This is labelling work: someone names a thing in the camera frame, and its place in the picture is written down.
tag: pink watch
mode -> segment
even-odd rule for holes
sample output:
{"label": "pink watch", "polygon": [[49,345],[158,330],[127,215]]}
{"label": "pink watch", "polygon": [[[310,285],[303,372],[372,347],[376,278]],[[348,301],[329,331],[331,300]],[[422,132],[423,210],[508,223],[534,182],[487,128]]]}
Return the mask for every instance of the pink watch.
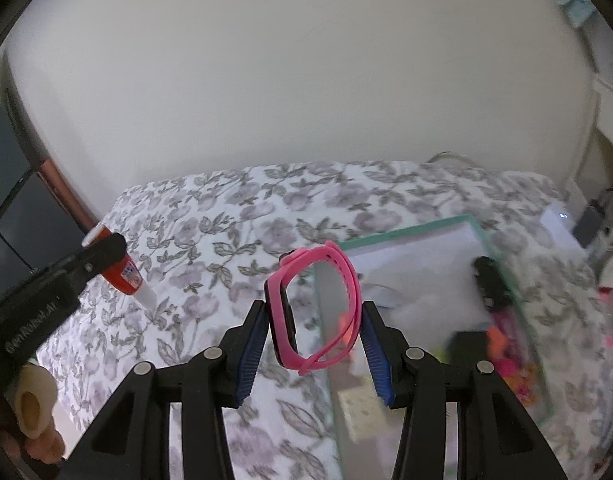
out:
{"label": "pink watch", "polygon": [[[315,262],[330,263],[342,276],[349,295],[349,316],[340,332],[324,348],[308,358],[298,354],[296,342],[296,325],[291,306],[286,298],[286,287],[302,270]],[[278,362],[285,368],[298,370],[299,375],[305,375],[311,370],[320,370],[339,362],[350,352],[357,339],[362,313],[362,296],[359,280],[355,269],[346,254],[330,240],[323,246],[313,249],[297,249],[280,257],[280,269],[269,276],[264,284],[266,303],[270,307],[270,329]],[[339,354],[330,359],[320,361],[340,339],[351,329],[348,344]]]}

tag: white wall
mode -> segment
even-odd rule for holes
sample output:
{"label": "white wall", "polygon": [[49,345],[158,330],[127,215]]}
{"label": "white wall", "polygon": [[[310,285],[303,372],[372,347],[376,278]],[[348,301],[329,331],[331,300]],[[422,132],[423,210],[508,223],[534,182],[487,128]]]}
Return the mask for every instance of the white wall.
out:
{"label": "white wall", "polygon": [[590,95],[552,0],[35,0],[2,60],[97,215],[275,162],[455,150],[561,180]]}

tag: light blue cloth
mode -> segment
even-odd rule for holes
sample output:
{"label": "light blue cloth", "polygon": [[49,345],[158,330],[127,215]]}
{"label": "light blue cloth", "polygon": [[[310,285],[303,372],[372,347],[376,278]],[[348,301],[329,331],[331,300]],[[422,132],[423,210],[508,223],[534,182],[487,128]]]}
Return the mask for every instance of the light blue cloth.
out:
{"label": "light blue cloth", "polygon": [[571,27],[580,28],[589,19],[595,6],[590,0],[556,0],[560,7],[564,8],[564,13],[571,23]]}

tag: silver screw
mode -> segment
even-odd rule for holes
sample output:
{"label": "silver screw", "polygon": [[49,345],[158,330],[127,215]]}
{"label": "silver screw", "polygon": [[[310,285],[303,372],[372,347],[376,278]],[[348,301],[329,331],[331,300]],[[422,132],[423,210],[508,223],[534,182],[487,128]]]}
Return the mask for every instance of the silver screw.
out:
{"label": "silver screw", "polygon": [[207,348],[204,351],[204,357],[206,359],[218,359],[222,356],[222,349],[219,348],[218,346],[209,346],[209,348]]}
{"label": "silver screw", "polygon": [[419,361],[424,357],[424,350],[416,346],[412,346],[406,351],[406,356],[414,361]]}
{"label": "silver screw", "polygon": [[147,363],[146,361],[142,361],[133,367],[133,371],[136,375],[146,375],[151,371],[151,363]]}
{"label": "silver screw", "polygon": [[480,374],[488,375],[495,371],[495,367],[490,361],[480,361],[477,364],[477,370]]}

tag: floral tablecloth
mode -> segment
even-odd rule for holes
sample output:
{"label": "floral tablecloth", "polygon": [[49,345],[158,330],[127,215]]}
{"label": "floral tablecloth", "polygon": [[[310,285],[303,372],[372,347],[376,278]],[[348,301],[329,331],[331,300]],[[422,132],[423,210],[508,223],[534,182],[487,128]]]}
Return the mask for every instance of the floral tablecloth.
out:
{"label": "floral tablecloth", "polygon": [[[585,478],[603,417],[605,328],[590,269],[561,256],[539,222],[559,199],[538,174],[412,162],[283,164],[132,187],[104,223],[125,235],[157,306],[144,308],[97,277],[38,359],[83,431],[137,362],[183,363],[240,324],[280,254],[471,214],[505,255],[525,301],[556,409],[542,431],[569,477]],[[309,277],[289,296],[306,352],[320,344]],[[236,477],[341,478],[325,376],[281,368],[271,347],[252,396],[225,412]],[[175,408],[171,478],[182,477],[180,416]]]}

